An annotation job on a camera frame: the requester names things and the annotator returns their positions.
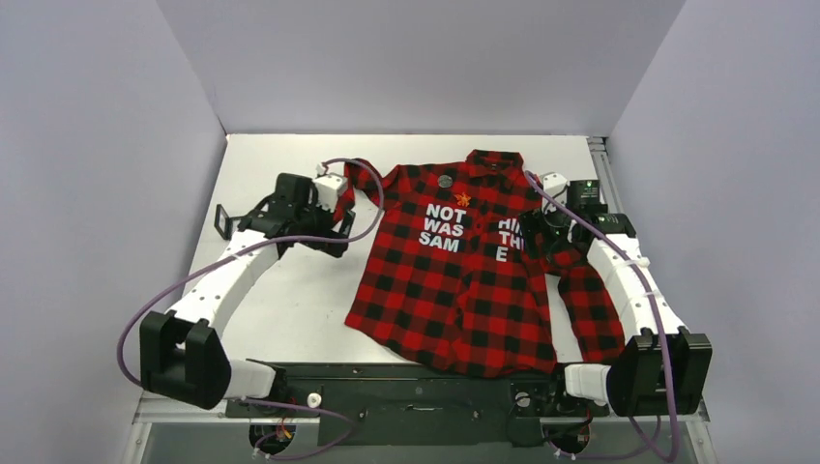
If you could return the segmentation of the orange gold brooch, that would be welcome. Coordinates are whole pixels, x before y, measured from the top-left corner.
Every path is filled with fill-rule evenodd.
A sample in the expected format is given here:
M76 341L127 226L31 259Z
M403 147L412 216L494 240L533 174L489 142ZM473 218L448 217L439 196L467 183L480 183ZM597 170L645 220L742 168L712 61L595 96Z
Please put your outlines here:
M457 207L462 209L468 208L472 201L472 197L466 192L457 193L454 197Z

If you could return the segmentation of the red black plaid shirt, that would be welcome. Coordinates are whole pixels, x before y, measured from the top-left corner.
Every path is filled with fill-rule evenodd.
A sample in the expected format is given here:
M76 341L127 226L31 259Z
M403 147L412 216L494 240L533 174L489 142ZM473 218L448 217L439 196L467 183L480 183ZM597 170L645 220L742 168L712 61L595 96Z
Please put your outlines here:
M610 363L625 345L598 273L580 260L553 263L524 251L518 216L542 205L516 152L475 150L449 163L400 164L380 174L346 163L340 212L357 194L384 215L346 325L404 359L474 377L551 372L547 278L555 276L582 359ZM437 179L449 175L451 188ZM472 197L458 208L457 193Z

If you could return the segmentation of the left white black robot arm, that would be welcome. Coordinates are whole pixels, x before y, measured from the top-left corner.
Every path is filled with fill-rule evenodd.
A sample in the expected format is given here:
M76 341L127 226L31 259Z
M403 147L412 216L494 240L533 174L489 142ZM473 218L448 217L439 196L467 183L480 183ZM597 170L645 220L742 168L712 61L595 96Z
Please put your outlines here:
M263 415L281 413L289 391L276 368L230 358L221 336L257 280L290 247L303 244L334 257L347 250L355 216L335 217L346 189L346 180L334 173L284 173L245 215L230 217L218 207L215 226L227 246L216 268L166 311L147 312L139 325L143 389L202 409L250 397Z

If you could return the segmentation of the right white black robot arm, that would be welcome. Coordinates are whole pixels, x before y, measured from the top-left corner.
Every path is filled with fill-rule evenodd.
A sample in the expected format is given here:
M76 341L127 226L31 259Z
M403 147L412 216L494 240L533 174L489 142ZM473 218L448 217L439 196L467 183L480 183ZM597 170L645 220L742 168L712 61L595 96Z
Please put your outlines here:
M547 404L568 413L583 399L618 416L692 415L700 406L713 355L709 338L693 333L673 311L650 273L629 217L610 211L596 179L570 181L550 172L526 180L542 205L518 221L525 249L553 263L577 251L614 303L625 348L611 364L571 362L545 387Z

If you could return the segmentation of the round grey shirt badge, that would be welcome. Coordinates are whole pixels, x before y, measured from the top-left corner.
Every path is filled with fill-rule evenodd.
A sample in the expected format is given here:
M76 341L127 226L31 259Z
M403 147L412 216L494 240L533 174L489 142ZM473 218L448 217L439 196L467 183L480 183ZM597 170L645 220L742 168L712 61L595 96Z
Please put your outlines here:
M441 175L437 179L437 185L441 189L449 189L453 186L454 180L449 175Z

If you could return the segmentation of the black frame stand left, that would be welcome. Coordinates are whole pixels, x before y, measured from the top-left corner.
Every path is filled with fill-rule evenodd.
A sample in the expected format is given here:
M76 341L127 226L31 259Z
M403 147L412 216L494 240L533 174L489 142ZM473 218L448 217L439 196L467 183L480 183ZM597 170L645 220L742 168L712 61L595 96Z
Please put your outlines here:
M240 222L244 216L231 216L221 203L216 205L214 216L214 227L219 236L229 242L233 235L239 231Z

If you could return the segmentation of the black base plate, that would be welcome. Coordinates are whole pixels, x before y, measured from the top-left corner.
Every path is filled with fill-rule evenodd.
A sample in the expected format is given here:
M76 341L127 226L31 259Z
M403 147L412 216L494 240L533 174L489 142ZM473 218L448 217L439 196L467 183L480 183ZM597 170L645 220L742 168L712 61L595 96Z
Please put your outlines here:
M292 431L301 419L318 421L318 442L349 430L350 446L541 445L545 435L577 437L587 420L609 409L572 399L558 380L524 372L495 379L444 373L410 363L285 363L267 406L239 399L226 404L231 419L260 420L261 436Z

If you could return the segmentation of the aluminium front rail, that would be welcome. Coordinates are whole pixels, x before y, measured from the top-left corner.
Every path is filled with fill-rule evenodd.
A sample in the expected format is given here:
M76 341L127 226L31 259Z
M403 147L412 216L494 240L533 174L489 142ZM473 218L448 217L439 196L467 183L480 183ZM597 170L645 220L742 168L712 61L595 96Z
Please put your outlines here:
M133 417L134 423L167 423L167 424L216 424L216 423L244 423L244 424L273 424L279 421L279 417L245 417L228 416L226 411L231 401L223 400L210 410L201 409L196 406L179 402L170 398L159 396L153 393L143 393L138 401L136 412ZM318 416L299 417L295 413L289 413L285 418L285 423L318 423ZM540 418L541 423L569 423L573 418ZM678 421L688 422L711 422L711 417L704 401L699 404L696 413L691 415L679 415ZM599 422L622 422L629 424L628 418L608 416L594 419L594 423Z

